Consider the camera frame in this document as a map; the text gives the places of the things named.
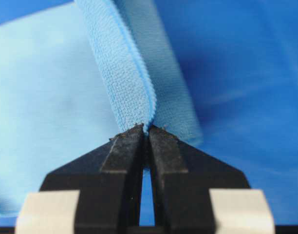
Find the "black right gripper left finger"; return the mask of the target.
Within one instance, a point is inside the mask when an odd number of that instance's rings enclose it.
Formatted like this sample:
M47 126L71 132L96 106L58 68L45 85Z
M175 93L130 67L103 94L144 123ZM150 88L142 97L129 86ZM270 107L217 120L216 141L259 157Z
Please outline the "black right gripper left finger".
M50 172L29 193L17 234L119 234L139 219L142 125Z

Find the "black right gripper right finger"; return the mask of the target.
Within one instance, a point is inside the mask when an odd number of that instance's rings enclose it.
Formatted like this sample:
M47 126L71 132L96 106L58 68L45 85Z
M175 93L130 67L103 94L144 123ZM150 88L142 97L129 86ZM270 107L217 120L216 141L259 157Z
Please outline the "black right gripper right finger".
M263 191L242 171L155 126L149 142L155 223L166 233L274 233Z

